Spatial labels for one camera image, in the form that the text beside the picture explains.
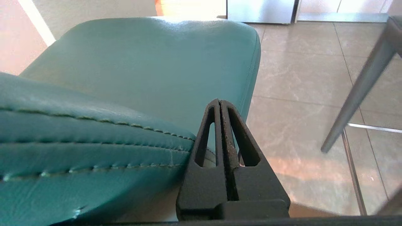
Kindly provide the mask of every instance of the stainless steel appliance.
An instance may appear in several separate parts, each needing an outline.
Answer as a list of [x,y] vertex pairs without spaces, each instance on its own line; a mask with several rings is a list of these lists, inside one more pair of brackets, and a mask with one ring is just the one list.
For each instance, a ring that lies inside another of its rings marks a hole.
[[295,0],[227,0],[228,20],[290,24]]

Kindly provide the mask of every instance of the chrome bar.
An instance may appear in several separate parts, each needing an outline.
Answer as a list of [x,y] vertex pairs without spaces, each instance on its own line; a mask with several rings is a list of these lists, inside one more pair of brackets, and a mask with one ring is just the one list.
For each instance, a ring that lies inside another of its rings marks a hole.
[[348,123],[348,126],[402,134],[402,129],[392,129],[392,128],[386,128],[386,127],[372,126],[372,125],[362,125],[362,124],[357,124],[357,123]]
[[359,180],[357,178],[355,164],[353,163],[352,153],[350,150],[349,141],[348,141],[348,137],[346,135],[345,129],[343,130],[343,133],[342,133],[342,140],[343,140],[343,146],[345,147],[346,157],[347,157],[348,164],[349,164],[349,170],[350,170],[351,176],[352,176],[353,188],[355,189],[357,205],[359,207],[360,215],[366,216],[367,215],[366,206],[364,205],[363,195],[361,194]]

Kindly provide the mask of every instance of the tile floor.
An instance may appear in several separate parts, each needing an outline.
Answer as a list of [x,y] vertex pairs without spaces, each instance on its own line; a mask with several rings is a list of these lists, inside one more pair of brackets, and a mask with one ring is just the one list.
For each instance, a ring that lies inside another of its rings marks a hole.
[[[261,64],[247,124],[291,200],[359,215],[342,139],[320,152],[384,24],[252,25]],[[402,60],[395,57],[352,122],[402,129]],[[347,128],[368,214],[402,185],[402,135]]]

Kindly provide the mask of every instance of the gray chair leg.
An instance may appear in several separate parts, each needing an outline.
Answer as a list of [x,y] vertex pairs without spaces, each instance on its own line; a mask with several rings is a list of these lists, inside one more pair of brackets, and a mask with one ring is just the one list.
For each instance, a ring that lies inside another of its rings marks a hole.
[[327,153],[335,141],[342,133],[367,93],[374,86],[382,72],[385,70],[396,51],[394,47],[386,39],[386,30],[377,40],[373,50],[370,53],[362,71],[357,78],[355,85],[349,93],[342,109],[336,118],[329,134],[327,135],[321,151]]

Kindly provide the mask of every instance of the teal leather upholstery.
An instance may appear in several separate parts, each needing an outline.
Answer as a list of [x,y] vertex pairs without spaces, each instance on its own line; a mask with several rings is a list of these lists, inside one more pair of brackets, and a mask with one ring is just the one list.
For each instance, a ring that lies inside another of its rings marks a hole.
[[259,59],[248,25],[118,18],[0,74],[0,225],[98,216],[167,190],[212,99],[246,119]]

